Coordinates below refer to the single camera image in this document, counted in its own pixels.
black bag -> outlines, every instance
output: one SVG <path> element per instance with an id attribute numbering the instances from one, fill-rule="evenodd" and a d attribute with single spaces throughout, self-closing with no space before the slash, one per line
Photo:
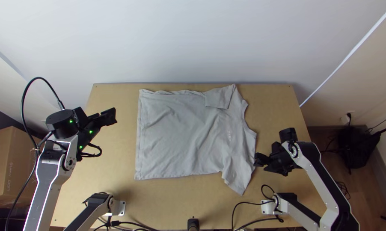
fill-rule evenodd
<path id="1" fill-rule="evenodd" d="M 350 174 L 351 169 L 358 169 L 367 164 L 370 155 L 380 141 L 380 136 L 381 133 L 370 135 L 359 128 L 350 126 L 340 131 L 338 149 Z"/>

wooden table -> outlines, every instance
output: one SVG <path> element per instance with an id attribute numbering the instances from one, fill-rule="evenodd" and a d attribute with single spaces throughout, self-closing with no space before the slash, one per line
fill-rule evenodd
<path id="1" fill-rule="evenodd" d="M 187 219 L 198 218 L 202 229 L 230 229 L 236 203 L 260 203 L 260 187 L 270 185 L 276 192 L 294 192 L 299 201 L 319 215 L 324 203 L 307 174 L 293 170 L 289 176 L 256 168 L 243 196 L 231 190 L 221 173 L 182 178 L 135 181 L 135 145 L 139 89 L 152 91 L 207 91 L 227 84 L 95 84 L 86 108 L 87 115 L 116 108 L 117 124 L 103 127 L 92 143 L 103 149 L 97 158 L 86 158 L 76 165 L 71 178 L 63 185 L 52 219 L 53 226 L 67 226 L 84 208 L 81 202 L 97 192 L 113 194 L 127 202 L 125 216 L 112 220 L 133 221 L 155 229 L 186 229 Z M 238 84 L 239 92 L 249 103 L 248 126 L 257 133 L 256 151 L 269 154 L 271 144 L 280 141 L 279 131 L 296 128 L 299 140 L 310 141 L 293 87 L 285 84 Z M 91 148 L 85 152 L 94 153 Z M 260 206 L 242 204 L 235 212 L 235 227 L 268 218 Z M 291 227 L 298 223 L 282 216 L 284 223 L 265 221 L 251 228 Z M 96 221 L 93 227 L 102 223 Z"/>

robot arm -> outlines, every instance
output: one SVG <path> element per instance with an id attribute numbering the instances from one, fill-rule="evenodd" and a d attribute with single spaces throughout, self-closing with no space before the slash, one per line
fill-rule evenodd
<path id="1" fill-rule="evenodd" d="M 38 185 L 24 231 L 49 230 L 60 189 L 70 178 L 77 161 L 81 161 L 82 157 L 97 157 L 101 154 L 84 154 L 82 150 L 91 145 L 91 140 L 101 127 L 117 123 L 115 116 L 115 108 L 88 117 L 80 107 L 48 116 L 46 125 L 52 135 L 48 137 L 39 156 L 36 167 Z M 105 213 L 122 216 L 125 212 L 125 202 L 115 201 L 108 194 L 94 194 L 87 202 L 86 209 L 65 230 L 89 230 L 99 216 Z"/>
<path id="2" fill-rule="evenodd" d="M 272 144 L 267 157 L 255 154 L 255 166 L 287 176 L 292 169 L 304 169 L 327 210 L 322 217 L 305 207 L 294 193 L 276 193 L 275 203 L 261 205 L 263 214 L 290 215 L 308 231 L 358 231 L 359 223 L 343 193 L 321 163 L 321 154 L 311 142 L 299 142 L 294 128 L 280 131 L 281 144 Z"/>

floor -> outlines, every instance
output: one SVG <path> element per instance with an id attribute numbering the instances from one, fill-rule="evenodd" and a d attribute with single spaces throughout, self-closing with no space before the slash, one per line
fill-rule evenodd
<path id="1" fill-rule="evenodd" d="M 318 149 L 324 150 L 330 139 L 337 134 L 337 130 L 310 128 L 309 134 Z M 330 145 L 329 149 L 332 148 L 337 148 L 336 142 Z M 338 154 L 324 153 L 321 160 L 335 181 L 346 184 L 351 196 L 349 203 L 353 215 L 360 223 L 360 230 L 386 231 L 386 221 L 380 218 L 381 215 L 386 216 L 386 202 L 381 195 L 371 165 L 352 169 L 350 175 Z"/>

wall outlet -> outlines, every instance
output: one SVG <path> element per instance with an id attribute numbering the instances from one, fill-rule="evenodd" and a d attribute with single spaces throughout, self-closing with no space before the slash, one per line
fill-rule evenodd
<path id="1" fill-rule="evenodd" d="M 350 122 L 350 118 L 347 116 L 347 113 L 350 113 L 351 117 L 353 117 L 353 112 L 354 111 L 347 111 L 344 116 L 340 117 L 341 124 L 347 125 Z"/>

